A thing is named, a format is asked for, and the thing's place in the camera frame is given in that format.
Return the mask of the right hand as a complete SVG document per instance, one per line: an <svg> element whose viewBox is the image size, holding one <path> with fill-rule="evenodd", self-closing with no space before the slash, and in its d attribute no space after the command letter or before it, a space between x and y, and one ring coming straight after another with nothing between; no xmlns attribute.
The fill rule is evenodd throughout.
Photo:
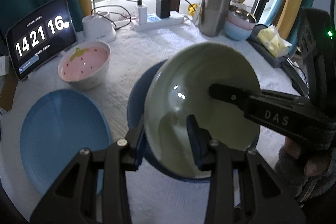
<svg viewBox="0 0 336 224"><path fill-rule="evenodd" d="M305 202L326 193L335 184L335 149L314 153L285 138L274 171L294 199Z"/></svg>

